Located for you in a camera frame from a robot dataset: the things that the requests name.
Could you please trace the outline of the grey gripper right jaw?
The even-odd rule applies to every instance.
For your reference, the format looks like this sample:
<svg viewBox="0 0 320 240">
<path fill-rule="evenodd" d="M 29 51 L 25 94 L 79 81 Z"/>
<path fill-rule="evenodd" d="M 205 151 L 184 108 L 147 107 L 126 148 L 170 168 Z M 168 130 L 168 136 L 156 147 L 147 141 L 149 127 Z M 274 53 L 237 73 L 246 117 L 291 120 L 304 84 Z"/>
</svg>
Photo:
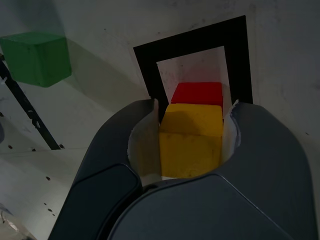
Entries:
<svg viewBox="0 0 320 240">
<path fill-rule="evenodd" d="M 239 102 L 230 113 L 239 144 L 219 174 L 290 240 L 318 238 L 307 156 L 264 107 Z"/>
</svg>

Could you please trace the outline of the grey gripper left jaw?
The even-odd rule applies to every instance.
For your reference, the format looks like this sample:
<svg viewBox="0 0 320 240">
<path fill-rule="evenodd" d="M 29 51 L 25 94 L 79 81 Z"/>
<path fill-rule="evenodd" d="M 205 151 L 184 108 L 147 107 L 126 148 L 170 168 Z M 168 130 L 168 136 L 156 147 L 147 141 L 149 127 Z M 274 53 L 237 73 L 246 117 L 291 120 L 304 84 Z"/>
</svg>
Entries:
<svg viewBox="0 0 320 240">
<path fill-rule="evenodd" d="M 157 127 L 158 101 L 135 101 L 95 134 L 49 235 L 50 240 L 106 240 L 122 212 L 143 194 L 128 156 L 138 137 Z"/>
</svg>

